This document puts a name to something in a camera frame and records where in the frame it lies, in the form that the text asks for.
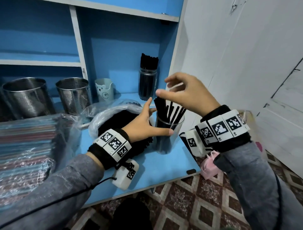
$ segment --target blue cabinet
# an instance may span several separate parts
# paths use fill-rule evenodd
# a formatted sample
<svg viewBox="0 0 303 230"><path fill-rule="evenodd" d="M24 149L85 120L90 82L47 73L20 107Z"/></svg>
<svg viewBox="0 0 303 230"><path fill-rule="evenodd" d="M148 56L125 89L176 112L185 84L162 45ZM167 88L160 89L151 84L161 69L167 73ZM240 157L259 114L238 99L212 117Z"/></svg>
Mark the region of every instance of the blue cabinet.
<svg viewBox="0 0 303 230"><path fill-rule="evenodd" d="M20 77L55 83L110 78L116 98L137 99L142 53L159 57L158 88L169 75L183 0L2 0L0 83Z"/></svg>

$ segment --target forearm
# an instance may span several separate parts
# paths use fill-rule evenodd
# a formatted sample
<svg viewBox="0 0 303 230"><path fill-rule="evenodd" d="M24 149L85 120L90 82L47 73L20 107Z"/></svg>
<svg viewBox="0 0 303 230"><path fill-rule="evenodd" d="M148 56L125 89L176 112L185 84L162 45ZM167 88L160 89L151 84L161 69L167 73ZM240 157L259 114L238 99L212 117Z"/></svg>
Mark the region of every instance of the forearm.
<svg viewBox="0 0 303 230"><path fill-rule="evenodd" d="M278 185L255 143L221 153L214 164L226 172L252 229L273 229L278 216ZM282 228L301 229L303 207L282 180Z"/></svg>
<svg viewBox="0 0 303 230"><path fill-rule="evenodd" d="M98 183L104 170L91 157L77 155L63 170L54 173L14 207L1 213L0 225L32 209ZM84 205L91 191L26 216L5 229L60 229Z"/></svg>

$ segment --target pink plastic bag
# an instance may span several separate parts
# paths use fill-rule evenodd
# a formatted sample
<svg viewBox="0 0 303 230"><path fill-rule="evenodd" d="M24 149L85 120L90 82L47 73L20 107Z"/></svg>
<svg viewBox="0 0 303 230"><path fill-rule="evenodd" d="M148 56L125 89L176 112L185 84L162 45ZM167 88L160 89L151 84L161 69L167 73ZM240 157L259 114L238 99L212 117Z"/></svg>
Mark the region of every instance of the pink plastic bag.
<svg viewBox="0 0 303 230"><path fill-rule="evenodd" d="M211 151L210 156L206 155L207 158L201 163L200 174L204 177L204 179L208 180L209 178L212 178L221 171L217 166L214 165L213 162L216 156L218 156L219 154L219 152Z"/></svg>

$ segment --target person's right hand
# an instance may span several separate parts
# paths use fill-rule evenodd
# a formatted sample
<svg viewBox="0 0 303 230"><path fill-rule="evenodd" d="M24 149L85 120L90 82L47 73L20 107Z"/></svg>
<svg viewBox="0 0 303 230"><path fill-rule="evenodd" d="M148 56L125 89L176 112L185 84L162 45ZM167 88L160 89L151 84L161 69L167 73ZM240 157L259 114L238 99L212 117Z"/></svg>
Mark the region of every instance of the person's right hand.
<svg viewBox="0 0 303 230"><path fill-rule="evenodd" d="M202 117L220 106L205 85L195 76L174 73L164 81L168 83L167 87L169 88L182 84L170 89L170 91L157 89L156 95L158 97L175 102Z"/></svg>

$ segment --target black pants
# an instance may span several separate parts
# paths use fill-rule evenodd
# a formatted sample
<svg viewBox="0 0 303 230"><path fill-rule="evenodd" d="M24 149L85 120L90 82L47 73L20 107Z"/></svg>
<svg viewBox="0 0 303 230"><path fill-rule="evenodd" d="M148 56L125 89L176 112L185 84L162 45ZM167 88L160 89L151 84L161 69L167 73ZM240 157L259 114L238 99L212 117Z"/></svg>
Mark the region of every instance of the black pants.
<svg viewBox="0 0 303 230"><path fill-rule="evenodd" d="M134 198L124 200L114 212L110 230L152 230L149 210L145 204Z"/></svg>

